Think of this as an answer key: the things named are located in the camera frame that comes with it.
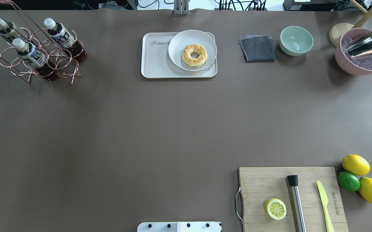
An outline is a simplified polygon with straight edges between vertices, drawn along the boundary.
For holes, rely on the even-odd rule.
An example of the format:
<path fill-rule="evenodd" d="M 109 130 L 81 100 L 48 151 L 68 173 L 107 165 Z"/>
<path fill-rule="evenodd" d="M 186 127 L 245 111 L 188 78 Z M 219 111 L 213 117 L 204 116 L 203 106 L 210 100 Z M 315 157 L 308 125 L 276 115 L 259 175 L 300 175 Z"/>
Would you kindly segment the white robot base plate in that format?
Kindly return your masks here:
<path fill-rule="evenodd" d="M 137 232 L 221 232 L 222 224 L 216 221 L 142 222 Z"/>

